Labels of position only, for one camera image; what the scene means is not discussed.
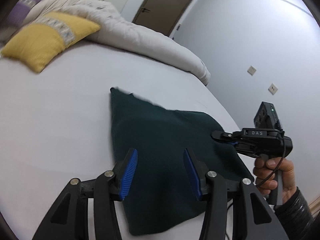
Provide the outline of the black jacket sleeve forearm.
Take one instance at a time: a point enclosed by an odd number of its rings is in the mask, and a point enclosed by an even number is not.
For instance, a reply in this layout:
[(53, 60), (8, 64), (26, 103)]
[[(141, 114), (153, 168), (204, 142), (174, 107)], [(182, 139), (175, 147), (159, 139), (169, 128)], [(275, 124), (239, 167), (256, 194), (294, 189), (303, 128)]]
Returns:
[(274, 208), (274, 213), (289, 239), (304, 239), (315, 221), (298, 187), (286, 203)]

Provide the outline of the person's right hand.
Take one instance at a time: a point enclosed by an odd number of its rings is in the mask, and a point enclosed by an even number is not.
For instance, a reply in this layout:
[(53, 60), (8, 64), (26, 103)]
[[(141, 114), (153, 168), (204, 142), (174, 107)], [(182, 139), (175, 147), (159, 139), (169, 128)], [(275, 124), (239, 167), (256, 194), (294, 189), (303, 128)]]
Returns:
[[(278, 187), (278, 182), (275, 180), (275, 174), (270, 176), (266, 182), (261, 183), (266, 179), (272, 171), (276, 168), (281, 158), (272, 158), (264, 161), (261, 158), (257, 158), (254, 163), (253, 174), (256, 176), (256, 184), (260, 185), (258, 187), (259, 192), (263, 196), (267, 196), (272, 190)], [(295, 181), (295, 168), (292, 161), (283, 159), (278, 168), (279, 171), (283, 173), (283, 204), (285, 204), (297, 191), (296, 181)]]

